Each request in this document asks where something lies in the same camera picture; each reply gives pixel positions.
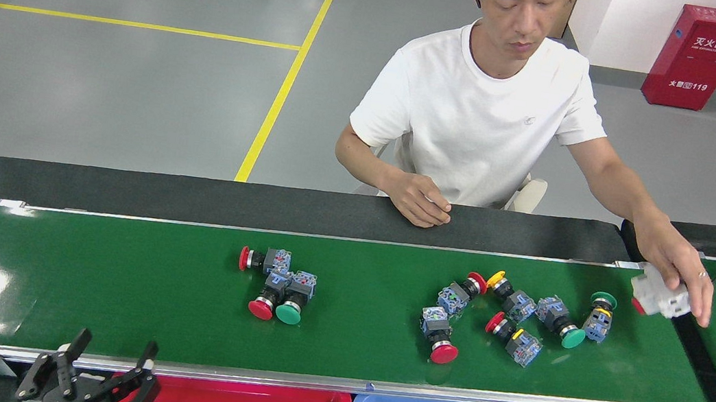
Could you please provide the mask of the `person's right hand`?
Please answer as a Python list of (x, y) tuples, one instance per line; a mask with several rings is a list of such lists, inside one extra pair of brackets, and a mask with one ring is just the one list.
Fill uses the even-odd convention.
[(414, 226), (430, 228), (451, 220), (451, 204), (428, 176), (393, 169), (388, 171), (380, 188)]

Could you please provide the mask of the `person's left hand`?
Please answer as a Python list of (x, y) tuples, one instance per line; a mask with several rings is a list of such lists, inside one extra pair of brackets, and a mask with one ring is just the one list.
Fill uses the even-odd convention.
[(637, 246), (642, 257), (661, 275), (672, 294), (686, 292), (691, 314), (701, 328), (708, 328), (713, 316), (714, 283), (694, 247), (658, 209), (632, 213)]

